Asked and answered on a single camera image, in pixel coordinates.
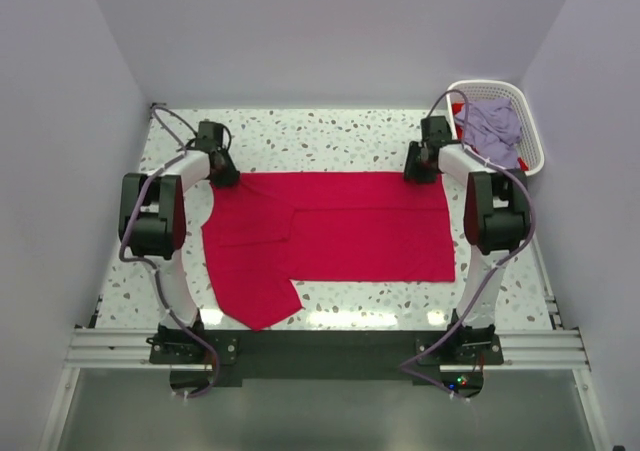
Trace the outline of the crimson red t shirt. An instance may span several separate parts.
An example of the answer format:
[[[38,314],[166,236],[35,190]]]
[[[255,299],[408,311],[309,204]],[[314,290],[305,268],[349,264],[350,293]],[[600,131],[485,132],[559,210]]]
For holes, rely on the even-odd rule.
[[[201,227],[219,308],[259,331],[302,308],[297,281],[455,279],[442,182],[399,172],[249,173],[213,192]]]

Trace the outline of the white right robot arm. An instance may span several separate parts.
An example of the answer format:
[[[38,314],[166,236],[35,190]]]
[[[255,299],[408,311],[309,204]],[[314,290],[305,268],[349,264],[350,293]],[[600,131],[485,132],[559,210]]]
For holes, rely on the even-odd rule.
[[[403,177],[432,184],[447,174],[465,186],[464,236],[471,258],[463,295],[451,324],[462,327],[445,340],[448,357],[469,363],[481,351],[472,330],[495,325],[495,308],[508,262],[533,238],[535,213],[526,173],[505,169],[455,140],[445,117],[420,122],[421,139],[409,144]]]

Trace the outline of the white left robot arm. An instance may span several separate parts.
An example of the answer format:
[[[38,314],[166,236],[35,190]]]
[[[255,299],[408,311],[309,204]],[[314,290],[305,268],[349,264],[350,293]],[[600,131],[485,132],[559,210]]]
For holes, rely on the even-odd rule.
[[[187,219],[186,191],[207,181],[228,188],[240,179],[230,156],[232,135],[222,123],[202,121],[195,137],[178,155],[150,174],[128,173],[122,179],[118,235],[119,259],[147,267],[161,308],[160,325],[182,329],[173,353],[185,363],[200,361],[207,339],[193,330],[201,321],[188,288],[182,260]]]

